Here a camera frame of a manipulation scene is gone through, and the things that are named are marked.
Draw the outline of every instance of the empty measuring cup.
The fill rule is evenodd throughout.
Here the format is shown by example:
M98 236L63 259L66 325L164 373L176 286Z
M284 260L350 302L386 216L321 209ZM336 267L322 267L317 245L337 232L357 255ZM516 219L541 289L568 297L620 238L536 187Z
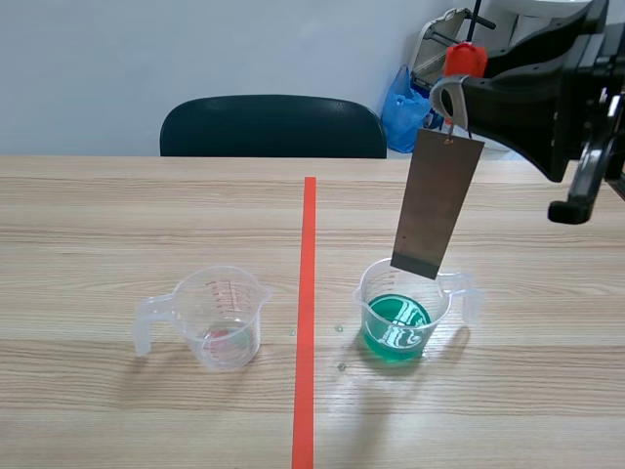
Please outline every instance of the empty measuring cup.
M470 276L439 274L428 280L391 267L391 259L369 266L354 299L362 309L369 348L389 361L421 357L437 325L462 298L465 322L476 322L480 295Z
M167 295L147 298L137 310L132 333L137 355L149 352L150 326L169 321L198 360L213 369L248 363L261 344L261 308L271 291L237 267L196 272Z

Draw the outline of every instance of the robotic arm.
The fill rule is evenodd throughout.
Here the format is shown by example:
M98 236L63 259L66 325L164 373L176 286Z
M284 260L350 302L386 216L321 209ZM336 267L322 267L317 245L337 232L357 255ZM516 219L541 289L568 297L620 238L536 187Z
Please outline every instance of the robotic arm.
M515 150L550 181L580 160L567 200L549 208L557 223L587 222L603 179L625 199L625 24L605 25L607 7L594 0L489 54L484 78L449 76L431 93L455 125Z

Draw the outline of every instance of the white wall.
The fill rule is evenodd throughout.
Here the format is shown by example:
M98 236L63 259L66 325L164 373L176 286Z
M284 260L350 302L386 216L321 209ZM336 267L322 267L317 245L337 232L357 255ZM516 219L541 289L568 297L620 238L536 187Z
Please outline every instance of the white wall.
M194 98L379 111L423 24L470 0L1 0L0 153L158 154Z

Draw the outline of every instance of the red tape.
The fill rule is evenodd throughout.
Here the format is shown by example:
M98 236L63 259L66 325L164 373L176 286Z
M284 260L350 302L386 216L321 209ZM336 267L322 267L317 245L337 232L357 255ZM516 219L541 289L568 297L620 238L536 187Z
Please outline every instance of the red tape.
M304 180L304 215L297 315L292 469L314 468L314 256L316 178Z

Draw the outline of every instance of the chair backrest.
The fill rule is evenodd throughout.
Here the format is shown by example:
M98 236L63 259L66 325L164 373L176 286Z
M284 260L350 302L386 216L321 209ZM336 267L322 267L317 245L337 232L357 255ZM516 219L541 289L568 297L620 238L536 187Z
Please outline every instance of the chair backrest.
M162 156L386 158L380 119L367 107L307 96L223 96L172 110Z

